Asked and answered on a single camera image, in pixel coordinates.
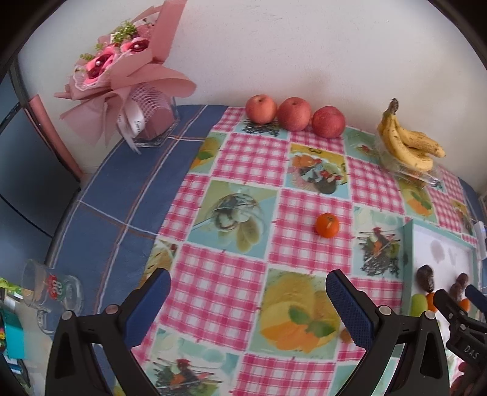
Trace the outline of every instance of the flower bouquet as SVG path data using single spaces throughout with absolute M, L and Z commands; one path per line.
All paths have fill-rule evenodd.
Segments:
M 174 97 L 196 89 L 184 74 L 163 65 L 186 0 L 166 0 L 98 38 L 94 54 L 77 60 L 65 92 L 55 97 L 80 100 L 61 119 L 88 143 L 118 131 L 138 152 L 137 140 L 166 137 L 177 122 Z

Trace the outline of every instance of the glass mug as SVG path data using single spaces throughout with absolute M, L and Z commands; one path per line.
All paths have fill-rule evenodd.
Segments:
M 54 333 L 46 328 L 49 313 L 60 316 L 64 311 L 81 312 L 83 293 L 78 278 L 28 260 L 21 282 L 24 303 L 37 309 L 37 324 L 45 334 Z

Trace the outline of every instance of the white wall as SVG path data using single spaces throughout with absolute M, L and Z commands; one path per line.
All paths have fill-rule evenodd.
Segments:
M 20 54 L 27 89 L 39 93 L 86 171 L 110 147 L 92 148 L 58 119 L 55 99 L 76 57 L 98 35 L 154 0 L 68 0 Z M 405 127 L 447 152 L 441 162 L 479 188 L 487 181 L 487 72 L 462 34 L 427 0 L 189 0 L 168 67 L 196 93 L 179 103 L 241 106 L 257 93 L 332 104 L 347 123 L 373 131 L 389 100 Z

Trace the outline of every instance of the screw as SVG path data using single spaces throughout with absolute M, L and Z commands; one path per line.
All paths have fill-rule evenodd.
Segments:
M 116 314 L 118 312 L 118 305 L 116 304 L 111 304 L 108 307 L 105 308 L 105 312 L 109 315 Z
M 382 314 L 382 315 L 385 315 L 385 316 L 389 316 L 393 311 L 392 309 L 390 309 L 390 307 L 388 307 L 387 305 L 381 305 L 379 307 L 379 312 Z
M 435 319 L 435 318 L 436 318 L 436 317 L 435 317 L 435 315 L 434 315 L 434 312 L 433 312 L 433 311 L 426 311 L 426 312 L 425 312 L 425 316 L 426 316 L 428 319 L 431 319 L 431 320 L 433 320 L 433 319 Z
M 61 315 L 61 318 L 62 320 L 68 320 L 71 319 L 71 316 L 73 316 L 73 313 L 71 311 L 64 311 Z

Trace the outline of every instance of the glass mug handle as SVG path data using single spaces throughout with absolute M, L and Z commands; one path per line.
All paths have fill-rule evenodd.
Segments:
M 47 314 L 49 312 L 46 311 L 46 310 L 43 310 L 43 309 L 37 309 L 37 324 L 40 328 L 40 330 L 44 333 L 44 334 L 53 334 L 54 331 L 53 330 L 47 330 L 46 329 L 46 317 L 47 317 Z

